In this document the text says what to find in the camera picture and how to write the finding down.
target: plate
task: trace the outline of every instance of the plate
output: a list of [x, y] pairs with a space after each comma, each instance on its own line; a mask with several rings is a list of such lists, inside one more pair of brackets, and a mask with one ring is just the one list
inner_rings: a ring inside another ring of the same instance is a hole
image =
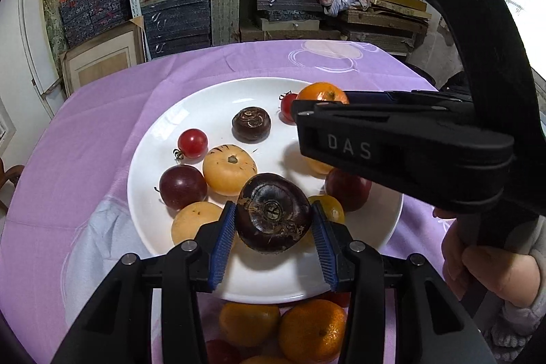
[[[199, 128], [209, 139], [209, 149], [235, 144], [250, 154], [259, 173], [280, 174], [307, 196], [318, 195], [324, 176], [313, 173], [299, 152], [295, 125], [280, 119], [279, 95], [300, 91], [307, 82], [284, 78], [251, 78], [212, 85], [181, 100], [148, 129], [140, 141], [129, 169], [129, 210], [144, 245], [153, 255], [173, 247], [170, 236], [175, 213], [168, 210], [154, 190], [163, 172], [176, 165], [173, 150], [180, 133]], [[238, 141], [231, 120], [241, 109], [258, 106], [271, 116], [271, 133], [257, 143]], [[193, 165], [201, 170], [203, 160]], [[210, 190], [209, 201], [223, 206], [228, 199]], [[351, 235], [380, 248], [392, 235], [402, 209], [401, 193], [373, 184], [368, 202], [348, 213]], [[235, 239], [222, 284], [215, 294], [225, 300], [250, 304], [277, 304], [302, 300], [328, 291], [315, 245], [309, 234], [278, 255], [264, 255]]]

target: table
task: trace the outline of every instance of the table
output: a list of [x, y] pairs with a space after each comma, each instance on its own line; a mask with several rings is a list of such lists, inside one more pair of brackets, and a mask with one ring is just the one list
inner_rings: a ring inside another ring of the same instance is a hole
[[[370, 44], [267, 41], [173, 55], [78, 90], [32, 153], [0, 242], [0, 309], [38, 364], [50, 362], [67, 332], [68, 307], [78, 299], [83, 304], [87, 298], [84, 293], [89, 291], [89, 282], [72, 278], [67, 282], [66, 276], [74, 263], [70, 256], [74, 246], [92, 232], [89, 217], [100, 210], [97, 206], [103, 205], [105, 198], [128, 213], [127, 171], [148, 127], [163, 111], [195, 91], [230, 79], [258, 76], [327, 81], [347, 90], [433, 89]], [[445, 230], [441, 221], [431, 216], [431, 206], [406, 197], [397, 229], [382, 252], [405, 258], [419, 251], [441, 270], [440, 243]], [[98, 239], [104, 242], [97, 254], [103, 255], [106, 274], [118, 260], [118, 250], [130, 249], [133, 240], [109, 250], [107, 237]], [[206, 309], [201, 308], [205, 326], [221, 305], [208, 298]], [[207, 339], [216, 334], [215, 328], [205, 328]], [[393, 350], [391, 338], [386, 344], [386, 362], [392, 361]]]

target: finger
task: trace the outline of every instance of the finger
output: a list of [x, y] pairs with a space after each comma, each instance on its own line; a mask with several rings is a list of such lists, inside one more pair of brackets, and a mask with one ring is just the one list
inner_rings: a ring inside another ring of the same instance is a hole
[[541, 283], [537, 261], [493, 247], [467, 247], [462, 262], [489, 291], [516, 307], [529, 307]]
[[441, 208], [435, 208], [432, 211], [432, 216], [440, 219], [455, 219], [457, 217], [455, 213], [448, 212], [447, 210], [442, 210]]
[[447, 271], [446, 264], [444, 264], [443, 275], [444, 275], [444, 280], [446, 281], [447, 287], [449, 287], [449, 289], [454, 293], [454, 295], [457, 296], [458, 300], [461, 300], [464, 294], [466, 293], [468, 284], [465, 286], [465, 283], [463, 281], [459, 279], [452, 279], [451, 276], [449, 276], [449, 272]]
[[457, 233], [457, 221], [447, 231], [442, 241], [442, 255], [447, 263], [447, 270], [452, 279], [457, 279], [464, 269], [462, 252], [465, 246]]

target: metal screw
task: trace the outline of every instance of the metal screw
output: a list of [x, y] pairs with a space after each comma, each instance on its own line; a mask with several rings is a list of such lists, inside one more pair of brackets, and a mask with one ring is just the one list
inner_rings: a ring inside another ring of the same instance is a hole
[[121, 263], [126, 266], [130, 266], [134, 264], [136, 261], [137, 261], [137, 257], [134, 253], [126, 253], [121, 258]]
[[419, 253], [414, 253], [411, 255], [409, 260], [414, 266], [422, 266], [425, 263], [425, 257]]
[[184, 251], [193, 251], [197, 248], [197, 243], [193, 239], [188, 239], [180, 244], [182, 250]]
[[362, 241], [353, 241], [349, 244], [349, 248], [356, 252], [364, 251], [366, 249], [366, 244], [364, 244]]

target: wooden chair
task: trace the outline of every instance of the wooden chair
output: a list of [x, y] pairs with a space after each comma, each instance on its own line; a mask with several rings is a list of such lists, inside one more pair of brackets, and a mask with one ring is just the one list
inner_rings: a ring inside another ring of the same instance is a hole
[[[7, 181], [11, 181], [14, 187], [17, 187], [17, 182], [23, 173], [23, 165], [16, 165], [15, 167], [10, 168], [8, 171], [4, 171], [4, 163], [0, 158], [0, 189], [4, 187]], [[4, 210], [5, 213], [8, 212], [8, 207], [2, 201], [0, 201], [0, 209]]]

